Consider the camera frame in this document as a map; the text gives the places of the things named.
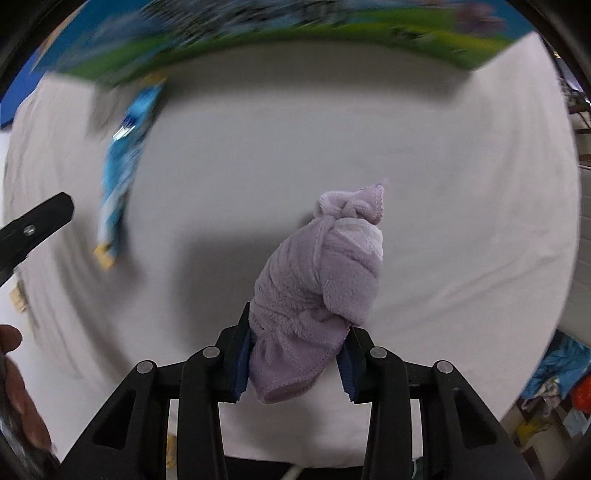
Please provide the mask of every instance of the colorful box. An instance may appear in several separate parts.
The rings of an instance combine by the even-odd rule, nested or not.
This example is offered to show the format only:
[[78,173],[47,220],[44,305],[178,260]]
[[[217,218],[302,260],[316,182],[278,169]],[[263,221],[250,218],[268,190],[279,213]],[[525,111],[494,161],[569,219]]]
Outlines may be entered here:
[[477,68],[532,30],[505,0],[88,0],[35,66],[108,85],[224,48],[332,40]]

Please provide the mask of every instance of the blue plastic bag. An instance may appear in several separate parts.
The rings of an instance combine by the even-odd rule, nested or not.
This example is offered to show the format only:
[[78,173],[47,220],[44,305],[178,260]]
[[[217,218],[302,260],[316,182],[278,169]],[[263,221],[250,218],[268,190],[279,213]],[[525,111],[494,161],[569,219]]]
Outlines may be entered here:
[[548,352],[521,393],[521,398],[535,398],[540,387],[551,377],[558,377],[560,397],[566,398],[569,391],[583,378],[591,364],[591,348],[565,336],[556,350]]
[[135,170],[152,126],[152,112],[164,86],[164,78],[152,75],[129,106],[121,127],[107,152],[103,170],[98,246],[95,255],[101,266],[112,267],[119,254],[121,219]]

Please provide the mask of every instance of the white bedsheet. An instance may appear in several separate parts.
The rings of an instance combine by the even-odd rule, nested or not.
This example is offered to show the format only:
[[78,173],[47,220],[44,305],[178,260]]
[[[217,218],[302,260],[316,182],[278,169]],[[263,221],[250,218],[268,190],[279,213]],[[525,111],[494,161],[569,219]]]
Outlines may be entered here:
[[[104,273],[100,177],[129,95],[46,76],[14,124],[7,220],[61,190],[76,204],[19,270],[37,339],[65,370],[106,395],[142,359],[185,360],[237,322],[321,192],[387,178],[368,330],[406,361],[452,361],[504,414],[558,321],[578,238],[573,138],[536,35],[472,74],[334,43],[175,67],[129,201],[128,253]],[[263,406],[249,390],[221,418],[228,455],[348,466],[363,461],[369,406],[349,403],[332,365],[296,400]]]

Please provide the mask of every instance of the finger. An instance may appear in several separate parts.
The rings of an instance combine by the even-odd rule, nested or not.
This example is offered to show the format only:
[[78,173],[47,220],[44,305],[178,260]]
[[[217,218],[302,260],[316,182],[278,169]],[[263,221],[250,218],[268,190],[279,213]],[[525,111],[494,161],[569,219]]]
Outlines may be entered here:
[[6,394],[13,408],[24,415],[27,410],[28,394],[25,389],[25,382],[22,380],[18,367],[8,357],[6,361]]
[[45,422],[25,388],[18,367],[9,358],[7,362],[6,390],[10,403],[21,417],[22,431],[35,447],[51,449],[51,438]]
[[35,408],[35,404],[31,400],[31,397],[29,397],[28,394],[27,397],[27,411],[21,416],[22,431],[29,442],[35,447],[50,450],[51,438],[49,436],[49,430],[47,430],[47,426]]
[[0,348],[2,353],[12,352],[21,342],[21,332],[10,325],[0,325]]

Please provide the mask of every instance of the lavender microfiber cloth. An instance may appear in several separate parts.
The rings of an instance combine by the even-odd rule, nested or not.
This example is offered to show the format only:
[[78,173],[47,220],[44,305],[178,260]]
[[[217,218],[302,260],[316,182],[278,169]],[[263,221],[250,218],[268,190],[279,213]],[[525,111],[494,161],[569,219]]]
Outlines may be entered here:
[[326,192],[314,220],[271,255],[255,283],[250,379],[263,403],[304,394],[363,326],[378,294],[384,187]]

